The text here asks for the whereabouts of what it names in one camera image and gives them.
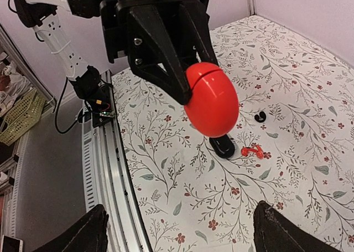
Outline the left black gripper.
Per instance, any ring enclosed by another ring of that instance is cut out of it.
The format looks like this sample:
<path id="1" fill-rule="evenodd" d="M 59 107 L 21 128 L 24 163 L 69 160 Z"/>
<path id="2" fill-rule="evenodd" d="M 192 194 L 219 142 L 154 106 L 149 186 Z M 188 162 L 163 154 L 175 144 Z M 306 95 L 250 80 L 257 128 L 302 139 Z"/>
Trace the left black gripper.
<path id="1" fill-rule="evenodd" d="M 192 93 L 185 72 L 199 60 L 218 65 L 209 0 L 106 0 L 100 4 L 108 61 L 126 56 L 134 75 L 180 105 Z"/>

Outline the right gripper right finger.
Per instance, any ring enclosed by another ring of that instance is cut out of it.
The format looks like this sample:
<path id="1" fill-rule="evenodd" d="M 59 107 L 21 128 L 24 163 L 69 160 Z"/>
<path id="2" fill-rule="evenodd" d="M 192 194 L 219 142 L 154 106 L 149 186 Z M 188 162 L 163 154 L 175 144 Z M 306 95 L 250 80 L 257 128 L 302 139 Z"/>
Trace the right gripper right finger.
<path id="1" fill-rule="evenodd" d="M 266 251 L 337 251 L 332 246 L 298 228 L 265 201 L 253 213 L 256 252 Z"/>

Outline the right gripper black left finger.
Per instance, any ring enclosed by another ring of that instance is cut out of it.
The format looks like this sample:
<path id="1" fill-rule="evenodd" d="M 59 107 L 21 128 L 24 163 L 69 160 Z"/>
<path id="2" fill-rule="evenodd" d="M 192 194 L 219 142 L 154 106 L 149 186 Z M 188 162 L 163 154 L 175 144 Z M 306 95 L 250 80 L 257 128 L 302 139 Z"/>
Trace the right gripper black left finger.
<path id="1" fill-rule="evenodd" d="M 107 224 L 108 214 L 104 206 L 98 204 L 69 229 L 36 251 L 107 251 Z"/>

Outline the red earbud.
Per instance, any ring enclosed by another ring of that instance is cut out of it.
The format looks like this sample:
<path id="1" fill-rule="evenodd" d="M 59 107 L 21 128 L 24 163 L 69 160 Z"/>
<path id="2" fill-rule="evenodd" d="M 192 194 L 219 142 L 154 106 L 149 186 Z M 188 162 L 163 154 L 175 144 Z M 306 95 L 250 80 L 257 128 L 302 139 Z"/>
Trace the red earbud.
<path id="1" fill-rule="evenodd" d="M 257 156 L 257 158 L 259 158 L 260 160 L 264 158 L 264 152 L 261 148 L 260 145 L 256 145 L 254 148 L 253 148 L 253 153 Z"/>
<path id="2" fill-rule="evenodd" d="M 251 148 L 251 147 L 243 147 L 241 149 L 241 155 L 243 156 L 248 156 L 249 153 L 256 153 L 257 150 L 255 148 Z"/>

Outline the red earbud charging case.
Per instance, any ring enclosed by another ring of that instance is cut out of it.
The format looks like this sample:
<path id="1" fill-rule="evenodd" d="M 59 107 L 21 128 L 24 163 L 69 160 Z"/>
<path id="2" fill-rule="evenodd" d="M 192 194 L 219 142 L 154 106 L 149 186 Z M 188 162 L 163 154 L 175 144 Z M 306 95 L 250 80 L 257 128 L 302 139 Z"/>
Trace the red earbud charging case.
<path id="1" fill-rule="evenodd" d="M 200 62 L 186 70 L 192 96 L 185 112 L 203 135 L 218 138 L 229 133 L 238 120 L 239 102 L 235 87 L 217 65 Z"/>

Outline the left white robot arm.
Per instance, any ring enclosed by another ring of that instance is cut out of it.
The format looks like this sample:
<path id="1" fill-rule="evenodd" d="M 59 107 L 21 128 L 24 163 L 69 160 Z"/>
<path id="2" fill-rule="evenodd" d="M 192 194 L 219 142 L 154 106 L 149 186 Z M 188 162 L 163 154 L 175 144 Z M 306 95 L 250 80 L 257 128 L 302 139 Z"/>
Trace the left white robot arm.
<path id="1" fill-rule="evenodd" d="M 192 96 L 186 70 L 217 64 L 209 32 L 209 0 L 13 0 L 20 21 L 63 65 L 76 95 L 100 93 L 100 75 L 73 48 L 60 26 L 58 8 L 81 18 L 99 17 L 107 57 L 127 57 L 132 73 L 161 88 L 181 105 Z"/>

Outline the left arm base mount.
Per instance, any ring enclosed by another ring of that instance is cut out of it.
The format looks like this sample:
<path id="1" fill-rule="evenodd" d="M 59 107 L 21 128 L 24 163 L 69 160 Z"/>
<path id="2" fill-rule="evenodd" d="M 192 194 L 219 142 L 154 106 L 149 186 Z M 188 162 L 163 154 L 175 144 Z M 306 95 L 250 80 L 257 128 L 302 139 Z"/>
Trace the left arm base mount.
<path id="1" fill-rule="evenodd" d="M 70 82 L 77 97 L 84 101 L 91 113 L 93 127 L 100 127 L 115 116 L 110 98 L 113 85 L 104 82 L 93 66 L 87 66 L 83 75 Z"/>

